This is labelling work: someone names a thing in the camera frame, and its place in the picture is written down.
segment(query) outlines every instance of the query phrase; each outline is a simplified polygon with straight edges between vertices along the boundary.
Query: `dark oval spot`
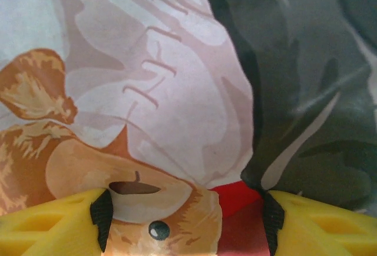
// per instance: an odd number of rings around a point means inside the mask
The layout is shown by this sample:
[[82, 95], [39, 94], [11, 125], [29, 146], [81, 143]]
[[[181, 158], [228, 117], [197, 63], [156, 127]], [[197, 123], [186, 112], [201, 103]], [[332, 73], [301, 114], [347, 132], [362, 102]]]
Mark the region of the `dark oval spot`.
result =
[[159, 192], [161, 188], [150, 184], [143, 184], [135, 181], [114, 181], [110, 183], [109, 188], [118, 194], [152, 194]]
[[165, 240], [170, 235], [169, 226], [162, 221], [151, 222], [148, 227], [149, 234], [155, 240]]

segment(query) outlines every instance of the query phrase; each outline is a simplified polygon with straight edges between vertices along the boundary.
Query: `cartoon eye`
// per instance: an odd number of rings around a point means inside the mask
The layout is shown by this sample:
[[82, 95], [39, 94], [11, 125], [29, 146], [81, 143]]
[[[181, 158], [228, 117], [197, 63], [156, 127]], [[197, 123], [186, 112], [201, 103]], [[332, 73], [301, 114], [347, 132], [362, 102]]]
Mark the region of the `cartoon eye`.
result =
[[155, 240], [165, 240], [170, 235], [169, 226], [162, 221], [151, 222], [148, 227], [149, 234]]

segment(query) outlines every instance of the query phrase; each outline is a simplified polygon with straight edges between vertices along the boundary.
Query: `yellow plastic piece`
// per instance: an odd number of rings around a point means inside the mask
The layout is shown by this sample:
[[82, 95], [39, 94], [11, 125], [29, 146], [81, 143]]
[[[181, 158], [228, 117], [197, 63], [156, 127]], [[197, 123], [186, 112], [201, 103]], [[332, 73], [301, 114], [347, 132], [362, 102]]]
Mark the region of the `yellow plastic piece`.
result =
[[275, 256], [377, 256], [377, 219], [280, 191], [285, 211]]
[[100, 256], [94, 189], [0, 217], [0, 256]]

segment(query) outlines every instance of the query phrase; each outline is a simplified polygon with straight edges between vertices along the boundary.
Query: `black rubber pad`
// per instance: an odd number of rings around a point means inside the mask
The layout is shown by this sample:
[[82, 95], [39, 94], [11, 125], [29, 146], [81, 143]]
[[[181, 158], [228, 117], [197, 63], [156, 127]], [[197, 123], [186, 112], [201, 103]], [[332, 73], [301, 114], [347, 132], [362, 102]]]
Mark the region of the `black rubber pad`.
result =
[[113, 213], [114, 209], [110, 192], [109, 190], [105, 190], [104, 193], [90, 205], [90, 216], [93, 224], [98, 226], [98, 243], [102, 252], [105, 252], [106, 249]]
[[277, 232], [283, 228], [285, 212], [280, 204], [267, 193], [264, 196], [263, 225], [269, 244], [270, 256], [277, 250]]

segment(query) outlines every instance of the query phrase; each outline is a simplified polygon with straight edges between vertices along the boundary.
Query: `fabric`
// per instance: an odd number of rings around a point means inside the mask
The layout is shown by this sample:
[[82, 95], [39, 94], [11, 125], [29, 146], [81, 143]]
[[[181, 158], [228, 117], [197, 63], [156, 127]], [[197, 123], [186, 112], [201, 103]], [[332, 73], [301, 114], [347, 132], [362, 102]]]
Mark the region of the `fabric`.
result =
[[375, 0], [0, 2], [0, 214], [109, 188], [106, 256], [268, 255], [272, 188], [377, 216]]

